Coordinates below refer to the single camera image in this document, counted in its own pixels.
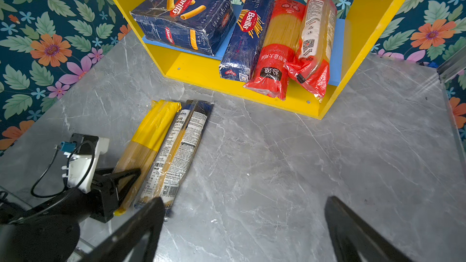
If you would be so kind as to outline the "blue Barilla rigatoni bag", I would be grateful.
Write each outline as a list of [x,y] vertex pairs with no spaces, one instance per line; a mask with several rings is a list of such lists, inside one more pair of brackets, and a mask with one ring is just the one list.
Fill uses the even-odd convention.
[[131,15],[147,40],[209,56],[236,21],[231,0],[145,0]]

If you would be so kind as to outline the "blue clear spaghetti bag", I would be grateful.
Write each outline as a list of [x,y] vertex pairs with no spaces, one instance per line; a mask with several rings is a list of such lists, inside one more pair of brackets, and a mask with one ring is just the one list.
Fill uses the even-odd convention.
[[187,101],[177,114],[134,202],[135,208],[142,208],[156,197],[162,198],[166,209],[172,207],[199,145],[202,126],[195,118],[199,115],[195,110],[198,104],[198,101]]
[[155,165],[158,181],[155,195],[162,198],[166,214],[170,213],[188,173],[213,107],[214,104],[207,101],[185,102],[175,118],[160,156],[157,157]]

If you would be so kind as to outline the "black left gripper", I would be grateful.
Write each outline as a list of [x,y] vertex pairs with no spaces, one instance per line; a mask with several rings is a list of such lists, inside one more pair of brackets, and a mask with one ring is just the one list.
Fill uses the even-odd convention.
[[66,261],[80,239],[80,223],[87,218],[111,220],[140,175],[139,168],[99,169],[90,192],[68,189],[30,210],[1,192],[1,261]]

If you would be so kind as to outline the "red clear labelled spaghetti bag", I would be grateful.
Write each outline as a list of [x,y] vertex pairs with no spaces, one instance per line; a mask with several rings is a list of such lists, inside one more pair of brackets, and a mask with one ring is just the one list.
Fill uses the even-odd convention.
[[308,0],[294,59],[285,64],[291,79],[321,102],[330,80],[337,8],[332,0]]

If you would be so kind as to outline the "blue Barilla spaghetti box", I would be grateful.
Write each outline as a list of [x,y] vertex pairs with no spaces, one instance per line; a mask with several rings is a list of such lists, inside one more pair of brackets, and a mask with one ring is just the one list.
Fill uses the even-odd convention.
[[219,65],[225,80],[248,82],[257,64],[275,0],[245,0]]

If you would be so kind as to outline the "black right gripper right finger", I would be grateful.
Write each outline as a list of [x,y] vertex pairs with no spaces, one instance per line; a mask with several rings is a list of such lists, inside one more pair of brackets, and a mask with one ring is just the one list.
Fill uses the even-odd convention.
[[326,200],[325,219],[338,262],[411,261],[336,196]]

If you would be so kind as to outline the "yellow spaghetti bag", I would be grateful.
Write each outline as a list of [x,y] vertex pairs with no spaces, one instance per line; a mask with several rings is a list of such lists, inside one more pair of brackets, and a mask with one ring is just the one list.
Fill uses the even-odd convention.
[[114,169],[115,173],[131,169],[141,170],[140,176],[129,188],[128,194],[123,198],[123,202],[115,211],[115,215],[125,214],[135,200],[168,130],[181,108],[182,105],[178,102],[165,100],[152,102],[150,111],[139,125]]

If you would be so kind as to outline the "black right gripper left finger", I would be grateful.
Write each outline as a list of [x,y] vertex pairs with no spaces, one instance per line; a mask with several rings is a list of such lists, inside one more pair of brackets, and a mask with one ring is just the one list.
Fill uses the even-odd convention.
[[152,262],[165,218],[165,205],[154,198],[105,239],[83,262]]

